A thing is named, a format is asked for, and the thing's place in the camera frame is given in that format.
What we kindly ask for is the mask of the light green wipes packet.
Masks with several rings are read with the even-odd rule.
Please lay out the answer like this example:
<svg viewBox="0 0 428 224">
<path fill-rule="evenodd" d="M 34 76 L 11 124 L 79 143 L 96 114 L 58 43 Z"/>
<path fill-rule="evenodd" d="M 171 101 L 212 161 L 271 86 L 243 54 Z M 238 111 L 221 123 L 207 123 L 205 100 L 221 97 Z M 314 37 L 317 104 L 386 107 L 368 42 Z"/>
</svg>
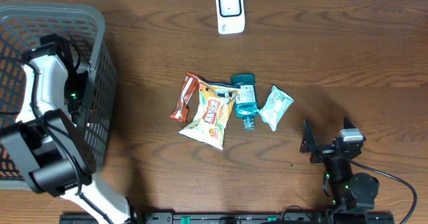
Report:
<svg viewBox="0 0 428 224">
<path fill-rule="evenodd" d="M 293 102 L 294 99 L 291 96 L 278 87 L 272 86 L 271 93 L 267 97 L 265 105 L 258 112 L 261 119 L 275 132 L 278 122 Z"/>
</svg>

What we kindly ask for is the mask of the teal mouthwash bottle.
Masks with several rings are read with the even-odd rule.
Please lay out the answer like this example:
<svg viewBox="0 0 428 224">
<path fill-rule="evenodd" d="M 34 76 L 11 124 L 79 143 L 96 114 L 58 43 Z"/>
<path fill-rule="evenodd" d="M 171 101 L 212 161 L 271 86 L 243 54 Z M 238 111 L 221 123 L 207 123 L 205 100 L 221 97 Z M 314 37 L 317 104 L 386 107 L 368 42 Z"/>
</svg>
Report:
<svg viewBox="0 0 428 224">
<path fill-rule="evenodd" d="M 255 93 L 255 77 L 253 74 L 236 74 L 231 77 L 231 84 L 239 87 L 235 101 L 235 115 L 243 120 L 247 131 L 255 128 L 254 118 L 258 115 L 258 103 Z"/>
</svg>

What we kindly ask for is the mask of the yellow snack bag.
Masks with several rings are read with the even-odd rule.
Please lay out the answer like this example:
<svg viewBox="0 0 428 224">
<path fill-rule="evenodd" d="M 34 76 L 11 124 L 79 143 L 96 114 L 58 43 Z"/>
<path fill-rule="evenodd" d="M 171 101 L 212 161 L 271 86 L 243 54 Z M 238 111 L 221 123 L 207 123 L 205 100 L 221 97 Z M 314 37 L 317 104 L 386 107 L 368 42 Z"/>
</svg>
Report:
<svg viewBox="0 0 428 224">
<path fill-rule="evenodd" d="M 231 84 L 199 80 L 199 105 L 193 121 L 179 134 L 223 150 L 225 128 L 239 88 Z"/>
</svg>

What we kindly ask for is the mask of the red brown snack bar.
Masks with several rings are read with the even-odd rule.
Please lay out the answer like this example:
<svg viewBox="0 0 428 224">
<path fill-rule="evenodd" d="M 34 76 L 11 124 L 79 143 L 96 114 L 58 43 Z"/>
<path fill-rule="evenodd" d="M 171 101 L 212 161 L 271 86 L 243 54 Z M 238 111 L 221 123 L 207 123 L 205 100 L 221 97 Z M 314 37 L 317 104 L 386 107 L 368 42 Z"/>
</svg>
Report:
<svg viewBox="0 0 428 224">
<path fill-rule="evenodd" d="M 188 103 L 199 86 L 199 81 L 202 80 L 201 76 L 188 72 L 181 93 L 177 102 L 175 111 L 169 116 L 171 120 L 185 123 L 187 121 Z"/>
</svg>

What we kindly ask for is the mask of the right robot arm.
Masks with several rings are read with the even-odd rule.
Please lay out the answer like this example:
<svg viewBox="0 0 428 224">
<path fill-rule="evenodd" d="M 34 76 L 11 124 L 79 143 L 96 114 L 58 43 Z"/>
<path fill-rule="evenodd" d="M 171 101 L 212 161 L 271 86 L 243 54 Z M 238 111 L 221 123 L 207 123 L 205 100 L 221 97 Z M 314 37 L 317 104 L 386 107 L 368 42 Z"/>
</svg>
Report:
<svg viewBox="0 0 428 224">
<path fill-rule="evenodd" d="M 344 128 L 330 145 L 318 145 L 310 123 L 304 121 L 301 153 L 310 154 L 312 164 L 325 167 L 323 191 L 332 197 L 333 205 L 315 214 L 321 223 L 368 223 L 367 212 L 374 209 L 379 181 L 366 173 L 353 173 L 351 160 L 361 154 L 366 138 L 344 117 Z"/>
</svg>

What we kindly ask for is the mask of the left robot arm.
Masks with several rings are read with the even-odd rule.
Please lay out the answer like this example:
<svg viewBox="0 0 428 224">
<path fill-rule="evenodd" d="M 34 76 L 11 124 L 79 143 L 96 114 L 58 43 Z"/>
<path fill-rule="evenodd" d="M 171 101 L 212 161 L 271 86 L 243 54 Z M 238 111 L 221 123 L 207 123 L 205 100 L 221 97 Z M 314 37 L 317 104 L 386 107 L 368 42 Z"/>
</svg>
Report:
<svg viewBox="0 0 428 224">
<path fill-rule="evenodd" d="M 23 53 L 23 106 L 14 124 L 1 129 L 1 144 L 26 185 L 74 202 L 98 223 L 138 223 L 128 199 L 97 174 L 90 145 L 75 124 L 88 74 L 79 72 L 78 47 L 55 33 Z"/>
</svg>

